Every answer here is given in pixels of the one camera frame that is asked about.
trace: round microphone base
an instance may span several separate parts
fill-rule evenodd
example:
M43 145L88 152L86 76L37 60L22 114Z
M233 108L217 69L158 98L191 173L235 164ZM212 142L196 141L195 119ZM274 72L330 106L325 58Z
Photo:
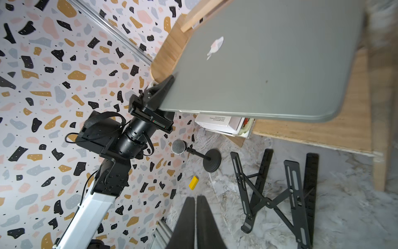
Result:
M217 149L211 149L206 152L206 156L210 157L211 160L203 159L203 167L207 172L215 172L221 164L221 153Z

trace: white arm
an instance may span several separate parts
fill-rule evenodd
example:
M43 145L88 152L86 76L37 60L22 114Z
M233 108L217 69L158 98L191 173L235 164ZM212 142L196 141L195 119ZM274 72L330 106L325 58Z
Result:
M87 249L108 209L115 203L116 197L106 194L90 194L89 188L83 203L66 229L56 249Z

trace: wooden desk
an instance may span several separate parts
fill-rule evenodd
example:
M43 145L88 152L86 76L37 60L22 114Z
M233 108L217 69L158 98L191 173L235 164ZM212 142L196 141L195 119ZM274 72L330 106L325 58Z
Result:
M197 7L209 7L202 0ZM196 23L203 13L195 7L189 15L181 15L153 60L150 73L156 82L162 82L173 73L186 44L194 32L182 32L182 26ZM207 11L207 19L219 9ZM340 149L373 156L375 189L384 191L387 169L390 165L393 122L393 72L396 61L392 49L385 51L358 51L353 62L341 113L332 121L321 124L257 120L255 134L286 139L299 143Z

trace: microphone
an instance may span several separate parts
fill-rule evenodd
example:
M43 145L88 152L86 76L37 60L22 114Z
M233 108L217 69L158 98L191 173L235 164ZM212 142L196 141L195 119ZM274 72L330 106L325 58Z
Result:
M217 149L210 149L205 155L188 147L187 142L177 139L172 143L172 152L180 155L184 151L203 158L203 167L207 172L215 172L221 164L221 153Z

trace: microphone grille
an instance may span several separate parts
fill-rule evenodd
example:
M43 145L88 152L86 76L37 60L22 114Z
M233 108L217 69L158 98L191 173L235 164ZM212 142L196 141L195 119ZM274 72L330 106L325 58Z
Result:
M186 148L187 147L185 145L185 142L182 141L181 139L177 139L172 143L172 152L174 154L177 154L177 155L182 154Z

